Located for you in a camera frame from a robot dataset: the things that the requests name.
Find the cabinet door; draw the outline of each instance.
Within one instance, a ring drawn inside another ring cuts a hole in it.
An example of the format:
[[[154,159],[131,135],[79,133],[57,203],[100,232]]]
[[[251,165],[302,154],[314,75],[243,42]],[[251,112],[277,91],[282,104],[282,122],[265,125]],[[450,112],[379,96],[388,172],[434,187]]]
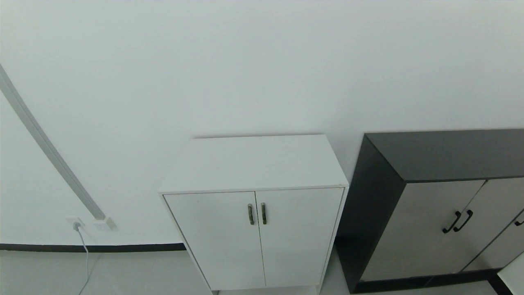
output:
[[[268,287],[320,283],[343,191],[323,188],[256,192]]]
[[[362,275],[365,281],[451,273],[440,240],[484,181],[409,183]]]
[[[464,271],[502,268],[524,251],[524,214],[520,214]]]
[[[212,290],[266,286],[254,192],[165,198]],[[248,204],[253,208],[253,225]]]
[[[441,243],[454,272],[466,267],[524,208],[524,178],[489,180]],[[467,211],[473,215],[468,218]]]

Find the baseboard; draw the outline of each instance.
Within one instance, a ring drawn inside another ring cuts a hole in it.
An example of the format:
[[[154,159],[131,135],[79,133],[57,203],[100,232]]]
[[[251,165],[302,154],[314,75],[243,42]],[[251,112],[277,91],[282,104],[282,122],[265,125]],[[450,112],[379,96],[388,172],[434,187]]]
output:
[[[183,243],[177,244],[145,244],[145,245],[117,245],[117,246],[87,246],[93,253],[118,252],[157,252],[157,251],[184,251]],[[76,245],[25,245],[0,244],[0,250],[29,251],[29,252],[85,252],[83,246]]]
[[[506,286],[504,281],[502,281],[498,275],[489,279],[488,282],[498,295],[513,295],[511,290],[509,290],[508,286]]]
[[[453,273],[449,275],[439,275],[433,277],[412,277],[405,279],[393,279],[393,280],[383,280],[383,281],[361,281],[353,290],[354,293],[375,293],[375,292],[386,292],[386,291],[397,291],[397,290],[408,290],[408,289],[421,289],[421,288],[431,288],[447,285],[455,285],[460,283],[469,283],[477,281],[492,280],[494,277],[498,278],[499,281],[494,281],[497,286],[500,286],[501,283],[504,287],[506,285],[502,280],[497,276],[497,273],[500,271],[500,268],[496,269],[485,269],[485,270],[476,270],[469,272],[460,272]],[[512,295],[510,293],[498,293],[499,295]]]

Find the electrical socket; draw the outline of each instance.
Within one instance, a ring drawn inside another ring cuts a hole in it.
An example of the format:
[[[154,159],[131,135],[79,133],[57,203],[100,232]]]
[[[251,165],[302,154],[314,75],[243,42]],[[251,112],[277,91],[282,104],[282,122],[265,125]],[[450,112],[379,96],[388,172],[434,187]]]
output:
[[[106,217],[103,220],[95,220],[93,221],[93,225],[96,227],[96,229],[101,230],[101,231],[116,230],[116,224],[113,222],[113,220],[110,217]]]
[[[78,222],[81,227],[85,227],[85,224],[77,216],[66,216],[65,219],[67,220],[67,222],[69,222],[71,227],[74,226],[75,222]]]

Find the power cord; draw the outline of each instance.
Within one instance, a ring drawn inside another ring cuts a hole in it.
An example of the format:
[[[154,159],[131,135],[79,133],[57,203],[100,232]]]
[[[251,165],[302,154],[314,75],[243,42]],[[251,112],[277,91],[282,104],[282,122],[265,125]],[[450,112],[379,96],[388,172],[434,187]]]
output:
[[[89,251],[88,251],[88,248],[85,246],[84,238],[82,237],[82,233],[79,230],[79,228],[81,226],[82,225],[80,223],[78,223],[78,222],[75,222],[73,224],[73,229],[76,230],[78,232],[78,234],[80,235],[80,239],[82,240],[82,245],[84,246],[84,249],[85,249],[85,274],[86,274],[86,279],[85,279],[85,284],[82,287],[82,289],[80,290],[80,293],[78,293],[78,295],[82,294],[82,291],[84,291],[85,286],[87,286],[87,284],[89,282],[89,263],[88,263]]]

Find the door handle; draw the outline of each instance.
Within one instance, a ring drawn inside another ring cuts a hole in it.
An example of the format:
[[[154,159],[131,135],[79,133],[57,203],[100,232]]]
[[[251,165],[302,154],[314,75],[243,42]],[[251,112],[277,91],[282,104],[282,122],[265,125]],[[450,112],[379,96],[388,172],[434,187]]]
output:
[[[442,229],[442,232],[447,234],[451,231],[451,229],[455,226],[455,224],[457,223],[457,221],[460,219],[460,217],[462,216],[462,214],[458,211],[455,211],[455,215],[457,216],[457,218],[455,219],[455,221],[453,222],[453,224],[449,227],[449,228],[443,228]]]
[[[266,220],[266,203],[261,203],[260,206],[262,207],[262,224],[267,224],[267,220]]]
[[[524,224],[524,222],[518,222],[518,221],[515,221],[515,225],[516,225],[516,226],[521,226],[522,224]]]
[[[471,211],[471,210],[466,211],[466,213],[468,215],[466,221],[459,228],[454,227],[453,228],[454,232],[457,232],[457,231],[461,230],[466,225],[466,223],[470,220],[470,218],[473,216],[473,211]]]
[[[247,215],[249,215],[249,224],[255,224],[253,221],[253,205],[251,204],[247,205]]]

